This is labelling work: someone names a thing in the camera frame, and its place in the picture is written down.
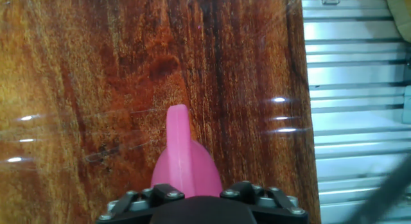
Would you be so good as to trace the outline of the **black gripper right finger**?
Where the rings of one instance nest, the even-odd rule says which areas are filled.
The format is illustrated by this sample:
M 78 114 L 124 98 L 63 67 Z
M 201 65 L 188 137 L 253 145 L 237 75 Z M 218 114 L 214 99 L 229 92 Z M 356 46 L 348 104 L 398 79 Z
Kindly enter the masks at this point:
M 244 205 L 256 223 L 309 223 L 309 214 L 299 207 L 298 199 L 278 187 L 264 188 L 242 181 L 223 190 L 220 198 Z

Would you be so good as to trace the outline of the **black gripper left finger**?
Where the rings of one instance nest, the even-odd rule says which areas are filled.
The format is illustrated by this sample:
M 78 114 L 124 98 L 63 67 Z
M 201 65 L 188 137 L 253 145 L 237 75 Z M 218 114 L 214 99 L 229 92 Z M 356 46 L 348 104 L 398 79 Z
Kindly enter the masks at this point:
M 156 184 L 139 192 L 128 191 L 120 199 L 109 202 L 106 213 L 95 223 L 149 223 L 160 207 L 183 199 L 185 194 L 169 184 Z

